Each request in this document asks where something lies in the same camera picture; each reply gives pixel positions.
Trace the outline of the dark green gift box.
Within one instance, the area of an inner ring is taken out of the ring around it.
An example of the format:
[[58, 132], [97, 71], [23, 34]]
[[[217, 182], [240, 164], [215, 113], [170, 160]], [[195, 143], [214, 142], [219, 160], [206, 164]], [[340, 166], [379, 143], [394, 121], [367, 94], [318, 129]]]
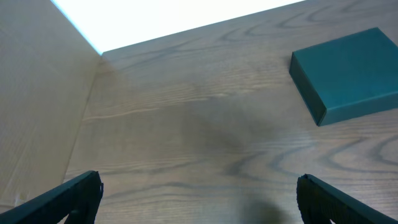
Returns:
[[377, 27], [294, 51], [289, 73], [317, 126], [397, 108], [397, 45]]

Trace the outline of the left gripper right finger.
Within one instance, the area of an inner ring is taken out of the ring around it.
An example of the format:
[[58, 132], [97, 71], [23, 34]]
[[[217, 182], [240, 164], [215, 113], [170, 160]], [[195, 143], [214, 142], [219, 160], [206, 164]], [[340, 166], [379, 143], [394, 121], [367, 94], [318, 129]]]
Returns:
[[310, 174], [298, 178], [296, 192], [304, 224], [397, 224], [397, 220]]

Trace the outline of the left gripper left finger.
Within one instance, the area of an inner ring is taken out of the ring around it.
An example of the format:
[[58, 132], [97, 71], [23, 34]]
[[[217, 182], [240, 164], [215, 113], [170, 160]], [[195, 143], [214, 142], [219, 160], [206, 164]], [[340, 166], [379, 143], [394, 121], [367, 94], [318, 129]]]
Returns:
[[87, 223], [94, 224], [103, 197], [99, 172], [89, 170], [1, 214], [1, 224]]

